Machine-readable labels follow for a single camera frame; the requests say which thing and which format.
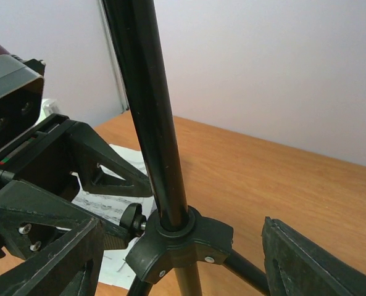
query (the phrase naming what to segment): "black tripod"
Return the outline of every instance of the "black tripod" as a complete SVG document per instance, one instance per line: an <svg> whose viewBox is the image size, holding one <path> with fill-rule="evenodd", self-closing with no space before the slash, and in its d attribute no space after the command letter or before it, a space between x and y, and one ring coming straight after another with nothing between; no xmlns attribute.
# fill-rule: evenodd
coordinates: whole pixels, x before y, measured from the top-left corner
<svg viewBox="0 0 366 296"><path fill-rule="evenodd" d="M263 293L267 278L232 249L233 228L187 206L152 0L103 0L158 212L126 258L129 295L145 295L172 268L182 295L201 295L197 261L223 264Z"/></svg>

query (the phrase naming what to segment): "wooden surface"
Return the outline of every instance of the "wooden surface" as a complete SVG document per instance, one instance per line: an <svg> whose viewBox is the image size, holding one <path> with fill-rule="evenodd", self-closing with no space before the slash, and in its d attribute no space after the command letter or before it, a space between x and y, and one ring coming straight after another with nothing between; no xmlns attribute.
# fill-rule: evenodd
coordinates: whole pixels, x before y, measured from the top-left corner
<svg viewBox="0 0 366 296"><path fill-rule="evenodd" d="M235 229L234 248L263 268L265 216L278 218L366 274L366 167L175 119L188 203ZM139 150L130 113L98 127ZM0 274L20 260L0 260ZM222 266L200 263L204 295L260 295ZM97 296L126 291L98 285ZM151 295L179 295L173 272Z"/></svg>

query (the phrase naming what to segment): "tripod leg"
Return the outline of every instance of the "tripod leg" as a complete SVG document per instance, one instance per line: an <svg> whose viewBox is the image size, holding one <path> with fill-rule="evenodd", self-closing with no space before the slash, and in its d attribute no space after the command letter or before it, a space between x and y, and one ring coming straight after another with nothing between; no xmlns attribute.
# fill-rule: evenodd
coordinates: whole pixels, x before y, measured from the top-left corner
<svg viewBox="0 0 366 296"><path fill-rule="evenodd" d="M201 280L199 279L198 264L175 268L178 286L182 296L201 296Z"/></svg>
<svg viewBox="0 0 366 296"><path fill-rule="evenodd" d="M151 291L151 288L152 284L149 284L148 282L142 282L137 276L135 276L127 296L148 295Z"/></svg>
<svg viewBox="0 0 366 296"><path fill-rule="evenodd" d="M266 274L238 252L232 250L231 255L225 259L223 266L259 292L270 295Z"/></svg>

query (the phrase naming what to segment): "wooden table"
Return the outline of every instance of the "wooden table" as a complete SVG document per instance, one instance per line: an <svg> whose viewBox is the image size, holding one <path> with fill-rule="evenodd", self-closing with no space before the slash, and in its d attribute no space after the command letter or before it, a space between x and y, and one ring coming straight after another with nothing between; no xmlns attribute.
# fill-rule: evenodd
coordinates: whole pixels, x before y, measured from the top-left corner
<svg viewBox="0 0 366 296"><path fill-rule="evenodd" d="M366 274L366 167L175 118L188 203L235 229L234 249L263 268L265 216L278 218ZM139 150L129 112L96 128ZM0 274L19 259L0 260ZM204 295L260 295L222 266L199 263ZM126 291L98 285L97 296ZM151 295L178 295L173 272Z"/></svg>

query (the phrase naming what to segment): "silver screw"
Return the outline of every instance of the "silver screw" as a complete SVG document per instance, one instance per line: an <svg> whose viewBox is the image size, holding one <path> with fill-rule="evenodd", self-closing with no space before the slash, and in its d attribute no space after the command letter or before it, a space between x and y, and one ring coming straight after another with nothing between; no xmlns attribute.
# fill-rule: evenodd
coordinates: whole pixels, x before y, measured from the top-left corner
<svg viewBox="0 0 366 296"><path fill-rule="evenodd" d="M140 229L141 229L141 230L143 230L143 231L145 231L145 230L146 230L146 222L142 222L142 223L140 224Z"/></svg>
<svg viewBox="0 0 366 296"><path fill-rule="evenodd" d="M26 224L18 228L18 232L21 234L28 234L29 231L32 229L32 224Z"/></svg>
<svg viewBox="0 0 366 296"><path fill-rule="evenodd" d="M210 256L207 256L207 257L205 257L205 261L208 262L208 263L214 263L214 258L210 257Z"/></svg>
<svg viewBox="0 0 366 296"><path fill-rule="evenodd" d="M38 241L38 242L35 242L35 244L31 245L31 246L29 247L29 249L30 249L32 252L36 252L36 251L38 251L38 250L40 249L40 247L41 247L41 242L40 242L40 241Z"/></svg>

